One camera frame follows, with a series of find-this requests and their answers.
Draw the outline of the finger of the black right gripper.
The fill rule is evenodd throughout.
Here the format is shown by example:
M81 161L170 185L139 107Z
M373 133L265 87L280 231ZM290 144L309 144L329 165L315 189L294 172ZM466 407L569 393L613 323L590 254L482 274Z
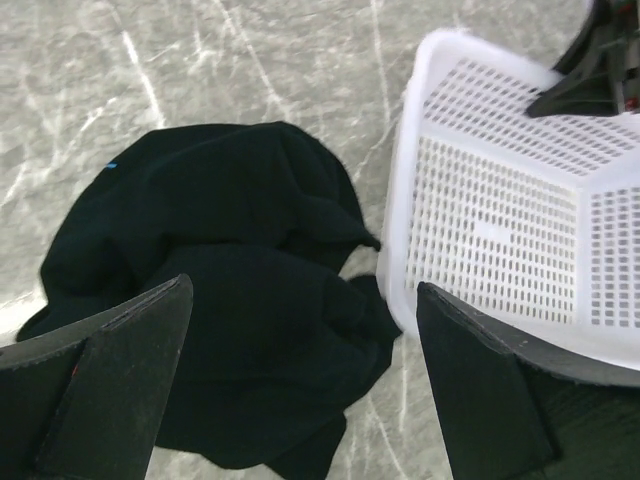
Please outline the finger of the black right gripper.
M553 67L556 72L568 75L579 65L589 49L596 30L611 20L610 7L610 2L607 0L593 0L590 3L587 18L579 33Z
M574 70L544 91L526 109L531 118L613 117L620 113L606 70Z

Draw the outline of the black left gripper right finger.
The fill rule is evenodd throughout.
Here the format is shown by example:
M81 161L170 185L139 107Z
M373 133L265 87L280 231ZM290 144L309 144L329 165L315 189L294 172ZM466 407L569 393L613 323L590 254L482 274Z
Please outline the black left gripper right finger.
M636 479L639 373L503 323L433 284L417 324L456 479Z

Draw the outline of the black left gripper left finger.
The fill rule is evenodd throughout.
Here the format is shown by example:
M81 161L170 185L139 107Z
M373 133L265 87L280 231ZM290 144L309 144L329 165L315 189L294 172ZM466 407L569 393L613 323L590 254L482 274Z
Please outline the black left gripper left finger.
M2 478L144 478L192 304L179 275L2 348Z

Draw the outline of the white plastic mesh basket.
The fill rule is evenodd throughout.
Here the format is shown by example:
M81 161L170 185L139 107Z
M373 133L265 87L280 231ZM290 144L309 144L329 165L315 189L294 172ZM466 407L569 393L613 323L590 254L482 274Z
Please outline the white plastic mesh basket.
M639 119L525 110L558 75L480 38L420 43L396 130L380 291L416 336L430 282L561 348L639 366Z

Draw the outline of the black t-shirt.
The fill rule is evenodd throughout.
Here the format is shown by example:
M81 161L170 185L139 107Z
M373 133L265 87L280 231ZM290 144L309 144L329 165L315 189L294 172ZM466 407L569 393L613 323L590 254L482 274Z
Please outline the black t-shirt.
M185 274L193 307L157 445L323 479L400 334L373 275L340 275L362 246L380 243L348 173L298 127L156 130L72 206L41 265L47 304L18 339Z

